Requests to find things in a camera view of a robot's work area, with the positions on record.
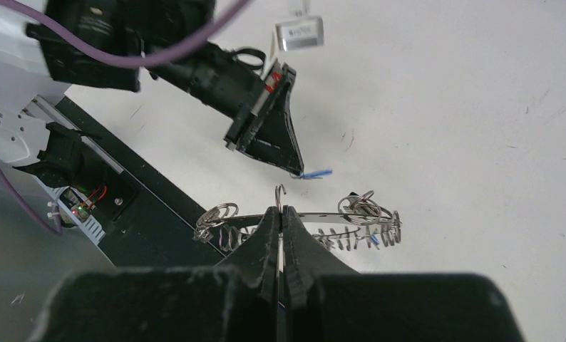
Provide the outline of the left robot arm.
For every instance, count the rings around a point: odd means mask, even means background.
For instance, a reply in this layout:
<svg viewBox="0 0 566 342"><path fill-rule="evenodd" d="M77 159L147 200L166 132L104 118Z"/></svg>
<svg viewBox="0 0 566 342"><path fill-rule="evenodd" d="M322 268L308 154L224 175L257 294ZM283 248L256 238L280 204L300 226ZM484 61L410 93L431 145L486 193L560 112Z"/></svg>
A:
<svg viewBox="0 0 566 342"><path fill-rule="evenodd" d="M49 187L102 187L106 164L85 133L25 113L72 85L140 90L140 72L230 118L226 146L300 176L289 113L295 72L255 48L211 36L245 7L214 1L0 1L0 160Z"/></svg>

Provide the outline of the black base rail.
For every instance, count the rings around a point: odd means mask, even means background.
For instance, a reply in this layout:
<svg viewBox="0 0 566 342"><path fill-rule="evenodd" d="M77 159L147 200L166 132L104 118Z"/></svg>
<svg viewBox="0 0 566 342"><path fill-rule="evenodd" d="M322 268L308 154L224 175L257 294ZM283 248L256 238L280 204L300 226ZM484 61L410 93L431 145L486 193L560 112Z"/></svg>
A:
<svg viewBox="0 0 566 342"><path fill-rule="evenodd" d="M49 180L47 172L35 179L87 197L106 233L97 247L115 266L215 265L225 258L213 243L192 238L204 209L70 98L53 105L36 96L21 112L81 134L90 172L82 189Z"/></svg>

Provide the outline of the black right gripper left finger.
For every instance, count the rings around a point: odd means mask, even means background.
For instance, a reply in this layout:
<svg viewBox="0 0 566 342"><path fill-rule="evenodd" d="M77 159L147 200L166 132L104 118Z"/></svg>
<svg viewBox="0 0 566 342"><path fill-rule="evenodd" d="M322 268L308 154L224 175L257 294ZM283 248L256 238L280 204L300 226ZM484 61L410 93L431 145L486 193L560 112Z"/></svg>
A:
<svg viewBox="0 0 566 342"><path fill-rule="evenodd" d="M123 268L66 277L30 341L273 341L280 212L214 266Z"/></svg>

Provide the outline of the round metal key ring plate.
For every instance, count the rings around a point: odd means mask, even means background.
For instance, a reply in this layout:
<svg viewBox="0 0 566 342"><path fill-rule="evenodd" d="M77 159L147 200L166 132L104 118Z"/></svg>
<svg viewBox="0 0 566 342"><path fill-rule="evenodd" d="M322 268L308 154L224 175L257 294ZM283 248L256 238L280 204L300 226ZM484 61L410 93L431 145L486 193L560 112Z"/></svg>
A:
<svg viewBox="0 0 566 342"><path fill-rule="evenodd" d="M284 186L277 186L276 204L264 214L241 216L234 202L207 210L196 221L193 240L213 243L225 254L251 256L276 254L288 230L329 252L380 250L402 241L400 214L379 204L372 190L342 197L333 212L300 212L282 204L284 193ZM370 235L377 237L378 246L371 243Z"/></svg>

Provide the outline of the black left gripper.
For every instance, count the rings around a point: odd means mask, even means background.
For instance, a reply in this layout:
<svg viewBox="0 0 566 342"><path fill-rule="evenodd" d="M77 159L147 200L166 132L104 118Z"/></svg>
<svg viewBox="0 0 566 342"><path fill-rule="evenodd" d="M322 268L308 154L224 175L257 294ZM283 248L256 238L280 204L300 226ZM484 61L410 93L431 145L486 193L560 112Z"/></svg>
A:
<svg viewBox="0 0 566 342"><path fill-rule="evenodd" d="M304 162L290 113L297 72L275 61L249 105L236 114L226 136L226 147L285 172L299 176Z"/></svg>

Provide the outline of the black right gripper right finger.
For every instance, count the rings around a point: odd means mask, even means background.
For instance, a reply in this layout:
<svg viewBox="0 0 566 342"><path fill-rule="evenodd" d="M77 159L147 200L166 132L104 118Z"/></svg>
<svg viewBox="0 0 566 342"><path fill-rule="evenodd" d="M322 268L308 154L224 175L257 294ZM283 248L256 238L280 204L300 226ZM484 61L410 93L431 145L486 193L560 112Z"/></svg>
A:
<svg viewBox="0 0 566 342"><path fill-rule="evenodd" d="M522 341L499 288L478 274L361 274L284 235L293 341Z"/></svg>

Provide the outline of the blue key tag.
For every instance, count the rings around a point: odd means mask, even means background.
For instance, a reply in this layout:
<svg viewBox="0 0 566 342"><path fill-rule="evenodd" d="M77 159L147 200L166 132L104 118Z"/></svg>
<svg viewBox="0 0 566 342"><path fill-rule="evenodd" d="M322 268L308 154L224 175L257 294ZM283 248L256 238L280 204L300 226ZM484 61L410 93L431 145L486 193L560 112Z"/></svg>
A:
<svg viewBox="0 0 566 342"><path fill-rule="evenodd" d="M374 244L375 246L379 245L379 241L378 241L378 239L375 235L370 235L369 239L370 239L371 243Z"/></svg>
<svg viewBox="0 0 566 342"><path fill-rule="evenodd" d="M323 177L331 175L332 173L333 173L333 170L331 170L331 169L318 170L318 171L314 171L314 172L304 173L304 174L298 176L298 179L300 179L300 180L322 179Z"/></svg>

